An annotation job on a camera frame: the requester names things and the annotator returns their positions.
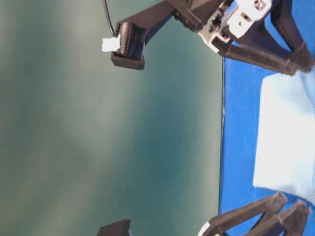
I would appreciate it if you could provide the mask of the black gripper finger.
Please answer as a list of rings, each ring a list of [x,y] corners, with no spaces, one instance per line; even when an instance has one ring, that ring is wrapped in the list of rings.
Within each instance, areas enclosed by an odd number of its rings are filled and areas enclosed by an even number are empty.
[[[269,220],[248,232],[249,236],[302,236],[311,208],[303,201],[297,203],[281,214],[272,216]]]
[[[229,229],[260,215],[250,228],[262,225],[265,221],[278,214],[287,202],[287,197],[277,192],[268,197],[253,201],[243,207],[220,214],[207,221],[200,229],[199,236],[226,236]]]

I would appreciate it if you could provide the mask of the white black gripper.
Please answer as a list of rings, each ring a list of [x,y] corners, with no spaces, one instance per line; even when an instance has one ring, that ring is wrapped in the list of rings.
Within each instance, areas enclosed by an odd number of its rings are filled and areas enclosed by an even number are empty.
[[[219,48],[214,45],[215,38],[221,43],[221,55],[269,69],[282,74],[294,75],[297,70],[310,72],[315,64],[308,47],[292,17],[292,1],[279,0],[271,10],[271,22],[286,42],[286,50],[276,41],[260,42],[236,46],[231,36],[223,32],[228,27],[232,36],[240,38],[257,21],[263,19],[271,9],[271,0],[238,0],[237,6],[228,14],[221,5],[212,15],[209,27],[198,32],[203,42],[215,53]]]

